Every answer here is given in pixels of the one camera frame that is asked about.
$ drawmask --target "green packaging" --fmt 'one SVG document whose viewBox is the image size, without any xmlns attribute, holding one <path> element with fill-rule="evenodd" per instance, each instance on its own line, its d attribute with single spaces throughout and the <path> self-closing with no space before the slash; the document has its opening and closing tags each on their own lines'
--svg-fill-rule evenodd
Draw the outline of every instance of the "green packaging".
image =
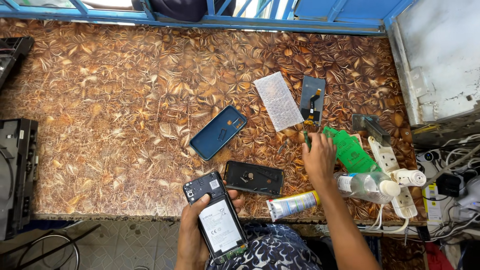
<svg viewBox="0 0 480 270">
<path fill-rule="evenodd" d="M 323 133 L 333 139 L 336 145 L 336 157 L 345 165 L 348 172 L 381 172 L 377 163 L 362 149 L 358 140 L 345 130 L 337 131 L 325 127 Z"/>
</svg>

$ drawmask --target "hand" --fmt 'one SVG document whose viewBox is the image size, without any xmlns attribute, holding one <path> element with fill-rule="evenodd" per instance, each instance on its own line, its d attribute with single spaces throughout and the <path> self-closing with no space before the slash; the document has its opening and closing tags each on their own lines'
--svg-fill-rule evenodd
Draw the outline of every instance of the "hand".
<svg viewBox="0 0 480 270">
<path fill-rule="evenodd" d="M 238 196 L 238 191 L 228 190 L 230 198 Z M 178 239 L 177 264 L 175 269 L 204 269 L 205 262 L 210 255 L 207 244 L 205 243 L 200 230 L 198 229 L 198 215 L 205 209 L 210 196 L 205 194 L 192 206 L 187 205 L 183 208 L 181 213 L 180 231 Z M 242 199 L 232 200 L 235 211 L 240 213 L 240 208 L 243 205 Z"/>
<path fill-rule="evenodd" d="M 303 165 L 310 178 L 310 182 L 317 191 L 336 186 L 333 180 L 333 170 L 336 160 L 336 145 L 332 138 L 328 138 L 321 133 L 308 133 L 308 138 L 312 142 L 312 149 L 309 151 L 306 143 L 303 143 Z"/>
</svg>

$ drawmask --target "qr code sticker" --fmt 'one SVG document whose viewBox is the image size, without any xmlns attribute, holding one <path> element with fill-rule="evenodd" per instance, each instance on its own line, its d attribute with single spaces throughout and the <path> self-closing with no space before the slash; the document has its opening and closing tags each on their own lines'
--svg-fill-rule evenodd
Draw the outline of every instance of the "qr code sticker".
<svg viewBox="0 0 480 270">
<path fill-rule="evenodd" d="M 217 179 L 213 180 L 210 182 L 210 186 L 212 187 L 212 189 L 216 189 L 217 187 L 219 187 L 220 185 L 218 184 L 218 181 Z"/>
</svg>

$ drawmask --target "white wall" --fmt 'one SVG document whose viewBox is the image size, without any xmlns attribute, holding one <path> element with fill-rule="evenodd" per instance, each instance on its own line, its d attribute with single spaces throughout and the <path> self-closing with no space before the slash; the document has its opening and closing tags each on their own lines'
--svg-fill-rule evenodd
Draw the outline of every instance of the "white wall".
<svg viewBox="0 0 480 270">
<path fill-rule="evenodd" d="M 474 109 L 480 101 L 480 1 L 419 0 L 397 20 L 410 68 L 422 68 L 430 91 L 420 104 L 434 104 L 428 111 L 436 120 Z"/>
</svg>

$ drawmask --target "bubble wrap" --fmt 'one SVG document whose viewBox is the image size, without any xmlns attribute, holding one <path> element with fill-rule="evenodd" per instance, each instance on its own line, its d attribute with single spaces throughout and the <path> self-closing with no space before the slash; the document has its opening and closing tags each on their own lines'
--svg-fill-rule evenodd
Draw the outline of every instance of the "bubble wrap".
<svg viewBox="0 0 480 270">
<path fill-rule="evenodd" d="M 279 132 L 303 122 L 303 117 L 283 80 L 282 73 L 274 73 L 253 83 L 265 104 L 275 131 Z"/>
</svg>

